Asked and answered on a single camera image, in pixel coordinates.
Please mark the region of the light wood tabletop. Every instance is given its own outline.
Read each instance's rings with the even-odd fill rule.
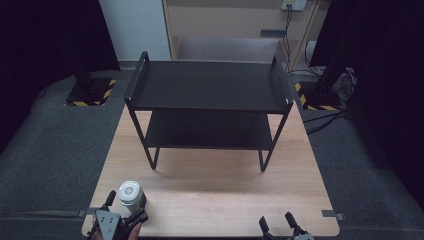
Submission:
[[[145,132],[150,113],[137,116]],[[274,134],[281,115],[268,117]],[[128,180],[138,182],[149,201],[140,236],[259,237],[262,216],[271,234],[291,236],[286,212],[313,236],[339,233],[336,218],[321,212],[332,206],[296,105],[265,172],[257,151],[166,148],[152,170],[124,108],[90,207],[100,207]],[[110,211],[130,215],[118,197]],[[87,215],[82,233],[91,227]]]

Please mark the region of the black curtain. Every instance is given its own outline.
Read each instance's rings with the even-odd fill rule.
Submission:
[[[46,86],[119,70],[98,0],[1,1],[0,47],[0,152]]]

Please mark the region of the power outlet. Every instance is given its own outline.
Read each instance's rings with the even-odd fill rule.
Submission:
[[[289,10],[287,6],[291,4],[291,9],[293,11],[303,11],[305,10],[307,1],[308,0],[284,0],[281,5],[281,10]]]

